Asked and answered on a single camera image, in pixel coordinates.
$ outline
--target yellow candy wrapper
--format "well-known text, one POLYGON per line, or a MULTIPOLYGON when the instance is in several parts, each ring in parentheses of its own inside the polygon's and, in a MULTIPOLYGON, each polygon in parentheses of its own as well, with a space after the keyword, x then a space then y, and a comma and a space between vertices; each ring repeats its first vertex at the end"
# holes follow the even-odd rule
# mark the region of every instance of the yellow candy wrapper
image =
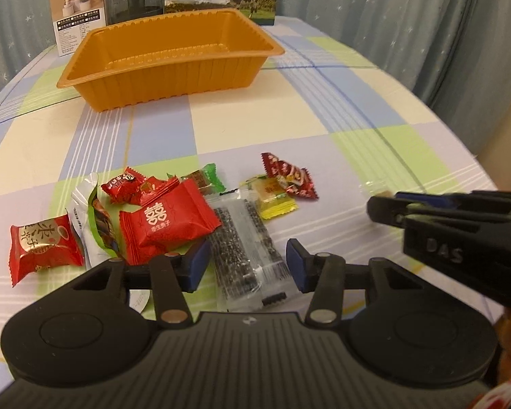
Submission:
POLYGON ((255 202, 255 208, 262 219, 271 219, 298 209, 295 200, 280 186, 276 178, 265 175, 246 180, 243 183, 248 195, 255 202))

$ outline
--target dark red candy wrapper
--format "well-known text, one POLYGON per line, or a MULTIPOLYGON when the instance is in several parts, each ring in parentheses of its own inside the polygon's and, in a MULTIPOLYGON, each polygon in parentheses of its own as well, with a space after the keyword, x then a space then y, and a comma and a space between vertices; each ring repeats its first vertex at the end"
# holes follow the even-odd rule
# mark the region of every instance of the dark red candy wrapper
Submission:
POLYGON ((136 212, 120 211, 129 264, 145 264, 188 241, 213 232, 221 222, 192 179, 154 198, 136 212))
POLYGON ((180 184, 180 180, 177 177, 169 178, 167 181, 159 180, 155 177, 149 177, 142 185, 140 189, 135 192, 129 203, 132 205, 146 206, 151 201, 167 192, 172 191, 175 187, 180 184))
POLYGON ((68 215, 33 225, 11 226, 10 274, 13 286, 31 272, 67 264, 84 265, 68 215))
POLYGON ((277 156, 269 152, 261 154, 261 157, 267 177, 275 177, 287 193, 302 198, 318 198, 308 170, 279 160, 277 156))
POLYGON ((145 180, 145 176, 136 172, 133 168, 127 167, 123 174, 112 178, 101 187, 103 191, 110 195, 110 202, 128 203, 145 180))

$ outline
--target tablecloth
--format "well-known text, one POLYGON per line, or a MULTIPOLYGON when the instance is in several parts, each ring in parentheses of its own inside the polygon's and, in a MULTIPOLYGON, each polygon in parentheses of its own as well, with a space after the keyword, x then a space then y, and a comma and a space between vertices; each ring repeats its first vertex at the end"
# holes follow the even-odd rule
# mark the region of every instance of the tablecloth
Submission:
MULTIPOLYGON (((7 261, 9 227, 64 214, 84 175, 98 172, 107 181, 129 165, 164 178, 215 162, 225 185, 234 188, 263 172, 265 151, 308 168, 320 196, 268 222, 279 251, 295 237, 313 253, 329 251, 351 263, 387 257, 489 319, 499 316, 496 303, 403 255, 401 231, 376 225, 365 213, 368 196, 379 188, 432 193, 494 188, 469 151, 421 101, 353 49, 298 19, 277 17, 265 29, 286 53, 269 59, 245 89, 97 113, 74 89, 56 88, 69 60, 58 57, 56 47, 4 88, 0 331, 16 311, 80 273, 50 269, 11 288, 7 261)), ((110 210, 116 217, 117 210, 110 210)), ((363 294, 350 294, 345 313, 363 307, 363 294)), ((214 308, 211 269, 189 300, 195 312, 214 308)), ((299 310, 299 300, 306 298, 281 308, 299 310)), ((8 380, 0 353, 0 387, 8 380)))

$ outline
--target black label on box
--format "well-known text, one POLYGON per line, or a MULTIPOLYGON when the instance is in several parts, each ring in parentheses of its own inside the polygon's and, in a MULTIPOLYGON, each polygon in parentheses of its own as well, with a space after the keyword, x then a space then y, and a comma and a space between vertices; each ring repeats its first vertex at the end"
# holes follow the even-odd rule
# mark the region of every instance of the black label on box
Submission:
POLYGON ((63 30, 72 28, 79 24, 88 23, 89 21, 100 20, 100 10, 84 12, 72 17, 65 18, 61 21, 57 21, 57 30, 63 30))

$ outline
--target ribbed black surface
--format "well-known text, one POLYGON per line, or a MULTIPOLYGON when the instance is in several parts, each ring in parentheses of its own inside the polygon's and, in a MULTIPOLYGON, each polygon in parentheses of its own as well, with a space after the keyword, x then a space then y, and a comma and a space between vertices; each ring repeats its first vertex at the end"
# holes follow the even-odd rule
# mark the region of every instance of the ribbed black surface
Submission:
POLYGON ((163 332, 112 380, 77 389, 19 380, 0 408, 465 409, 482 392, 478 382, 436 391, 387 382, 338 335, 308 329, 296 314, 203 314, 190 329, 163 332))

